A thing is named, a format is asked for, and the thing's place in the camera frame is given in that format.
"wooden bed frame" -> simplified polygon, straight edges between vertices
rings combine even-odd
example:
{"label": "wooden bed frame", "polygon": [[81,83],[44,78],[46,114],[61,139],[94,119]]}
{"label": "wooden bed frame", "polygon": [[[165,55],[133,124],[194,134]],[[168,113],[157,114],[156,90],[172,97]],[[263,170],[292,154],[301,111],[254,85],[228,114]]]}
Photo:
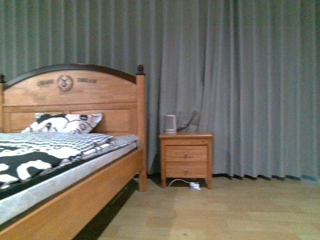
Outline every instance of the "wooden bed frame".
{"label": "wooden bed frame", "polygon": [[93,132],[134,134],[140,146],[87,177],[0,232],[1,240],[72,239],[137,174],[147,190],[145,74],[108,67],[60,64],[42,67],[4,83],[0,76],[0,129],[18,133],[35,113],[103,113]]}

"bedpost finial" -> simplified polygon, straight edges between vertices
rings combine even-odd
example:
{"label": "bedpost finial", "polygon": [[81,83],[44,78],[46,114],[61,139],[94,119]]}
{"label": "bedpost finial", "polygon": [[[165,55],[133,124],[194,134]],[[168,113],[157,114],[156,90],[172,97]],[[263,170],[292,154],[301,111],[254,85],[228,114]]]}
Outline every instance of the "bedpost finial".
{"label": "bedpost finial", "polygon": [[145,67],[143,65],[138,65],[138,72],[136,75],[146,75],[144,72]]}
{"label": "bedpost finial", "polygon": [[5,75],[3,75],[2,73],[0,73],[0,83],[4,84],[5,81]]}

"bedpost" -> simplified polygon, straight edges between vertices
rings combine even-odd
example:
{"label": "bedpost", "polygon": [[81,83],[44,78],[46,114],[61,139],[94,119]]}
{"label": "bedpost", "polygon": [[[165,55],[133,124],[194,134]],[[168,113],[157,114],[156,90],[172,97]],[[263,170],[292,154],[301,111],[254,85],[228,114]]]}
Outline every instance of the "bedpost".
{"label": "bedpost", "polygon": [[139,190],[144,192],[147,190],[147,124],[146,124],[146,75],[144,73],[144,66],[139,65],[136,73],[137,86],[137,112],[138,112],[138,136],[140,139],[140,146],[143,154],[143,166],[139,172]]}
{"label": "bedpost", "polygon": [[4,84],[5,76],[0,73],[0,133],[4,132]]}

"wooden floor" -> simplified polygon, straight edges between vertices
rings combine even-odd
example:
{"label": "wooden floor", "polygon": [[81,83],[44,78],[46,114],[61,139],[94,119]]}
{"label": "wooden floor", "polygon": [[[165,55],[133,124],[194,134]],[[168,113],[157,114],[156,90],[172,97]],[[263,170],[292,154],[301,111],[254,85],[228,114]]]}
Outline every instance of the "wooden floor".
{"label": "wooden floor", "polygon": [[213,178],[211,190],[148,179],[99,240],[320,240],[320,182]]}

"carved emblem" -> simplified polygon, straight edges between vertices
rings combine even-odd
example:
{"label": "carved emblem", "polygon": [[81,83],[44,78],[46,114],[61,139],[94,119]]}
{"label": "carved emblem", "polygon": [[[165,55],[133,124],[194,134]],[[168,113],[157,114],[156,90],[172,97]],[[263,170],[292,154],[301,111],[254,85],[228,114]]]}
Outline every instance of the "carved emblem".
{"label": "carved emblem", "polygon": [[56,80],[56,84],[62,92],[67,92],[72,89],[74,80],[69,75],[64,74],[58,77],[58,79]]}

